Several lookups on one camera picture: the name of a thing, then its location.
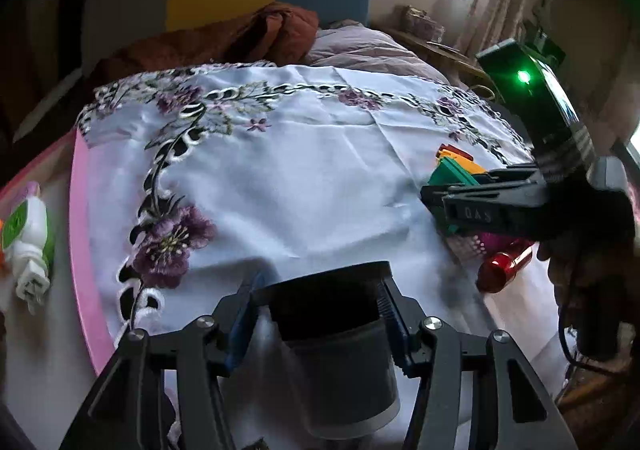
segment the pillow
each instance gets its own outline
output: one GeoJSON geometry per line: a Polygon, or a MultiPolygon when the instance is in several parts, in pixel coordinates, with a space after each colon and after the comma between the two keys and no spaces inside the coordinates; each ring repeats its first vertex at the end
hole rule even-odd
{"type": "Polygon", "coordinates": [[[318,30],[316,42],[305,62],[315,68],[358,69],[402,76],[418,76],[448,84],[447,78],[415,53],[402,47],[383,32],[360,23],[337,29],[318,30]]]}

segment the black electronic device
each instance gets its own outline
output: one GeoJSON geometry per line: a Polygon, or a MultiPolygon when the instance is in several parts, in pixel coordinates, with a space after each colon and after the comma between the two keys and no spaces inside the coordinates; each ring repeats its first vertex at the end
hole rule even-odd
{"type": "MultiPolygon", "coordinates": [[[[479,177],[479,186],[426,186],[425,205],[443,207],[448,223],[468,231],[531,241],[575,231],[582,252],[632,243],[635,223],[622,163],[594,155],[589,132],[551,68],[512,39],[479,53],[478,61],[505,107],[527,128],[535,164],[492,170],[479,177]]],[[[618,349],[622,280],[611,276],[584,293],[578,349],[608,360],[618,349]]]]}
{"type": "MultiPolygon", "coordinates": [[[[388,262],[327,273],[340,274],[355,285],[363,283],[366,295],[373,292],[395,364],[406,376],[420,378],[404,450],[454,448],[465,371],[474,374],[470,450],[577,449],[557,407],[508,333],[498,330],[488,338],[462,334],[441,319],[428,317],[415,299],[399,292],[388,262]]],[[[176,369],[182,448],[234,450],[218,377],[229,376],[242,363],[255,328],[257,303],[273,305],[282,328],[289,316],[289,293],[304,296],[309,291],[306,284],[319,283],[327,273],[259,291],[254,291],[255,280],[247,282],[236,294],[221,299],[212,315],[199,317],[181,331],[155,336],[142,329],[128,332],[60,449],[170,448],[162,374],[176,369]]],[[[293,316],[300,318],[301,313],[293,316]]]]}

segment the bed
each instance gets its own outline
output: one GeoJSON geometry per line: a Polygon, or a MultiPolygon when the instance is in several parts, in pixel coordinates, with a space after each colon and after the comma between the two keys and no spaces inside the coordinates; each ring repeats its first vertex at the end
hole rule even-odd
{"type": "MultiPolygon", "coordinates": [[[[135,40],[271,1],[88,0],[82,69],[135,40]]],[[[544,265],[534,261],[500,296],[482,297],[477,266],[452,256],[418,198],[441,143],[459,143],[487,169],[528,161],[526,144],[473,93],[363,26],[368,0],[278,1],[316,11],[326,28],[307,66],[135,74],[95,88],[79,116],[90,160],[92,284],[108,349],[132,324],[156,334],[210,313],[265,263],[287,280],[384,259],[428,314],[474,334],[510,331],[558,390],[558,359],[548,355],[558,317],[544,265]],[[171,257],[158,263],[166,243],[171,257]]],[[[85,336],[91,350],[95,340],[85,336]]],[[[92,364],[100,370],[104,361],[92,364]]],[[[398,445],[411,417],[418,384],[396,371],[400,412],[367,438],[374,447],[398,445]]],[[[175,376],[166,385],[175,398],[175,376]]],[[[463,380],[460,448],[469,387],[463,380]]],[[[322,445],[302,428],[266,312],[245,364],[222,389],[240,448],[260,438],[285,450],[322,445]]],[[[179,425],[173,430],[176,437],[179,425]]]]}

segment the pink object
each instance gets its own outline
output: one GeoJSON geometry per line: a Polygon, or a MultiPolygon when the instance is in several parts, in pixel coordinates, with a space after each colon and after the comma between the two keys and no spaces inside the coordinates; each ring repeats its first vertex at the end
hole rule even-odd
{"type": "Polygon", "coordinates": [[[6,218],[12,211],[16,201],[25,198],[28,189],[38,181],[47,181],[57,170],[58,164],[71,156],[74,132],[69,132],[60,140],[51,144],[36,158],[29,162],[9,183],[0,190],[0,218],[6,218]]]}
{"type": "Polygon", "coordinates": [[[507,249],[511,243],[517,241],[516,237],[489,234],[487,232],[480,232],[478,240],[483,248],[483,253],[489,256],[507,249]]]}
{"type": "Polygon", "coordinates": [[[95,286],[94,270],[89,249],[86,178],[89,148],[82,135],[75,132],[74,160],[69,188],[69,254],[71,274],[76,290],[80,324],[89,357],[96,374],[100,374],[114,351],[113,340],[100,305],[95,286]]]}
{"type": "Polygon", "coordinates": [[[37,181],[30,181],[29,183],[27,183],[27,187],[25,188],[25,198],[29,197],[30,195],[34,195],[39,197],[40,196],[40,185],[38,185],[37,181]]]}

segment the red bottle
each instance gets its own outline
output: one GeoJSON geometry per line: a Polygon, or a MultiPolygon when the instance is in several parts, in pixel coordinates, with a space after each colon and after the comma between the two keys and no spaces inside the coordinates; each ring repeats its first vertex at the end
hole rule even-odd
{"type": "Polygon", "coordinates": [[[533,258],[533,243],[519,239],[506,250],[496,253],[482,263],[476,286],[483,293],[498,293],[533,258]]]}

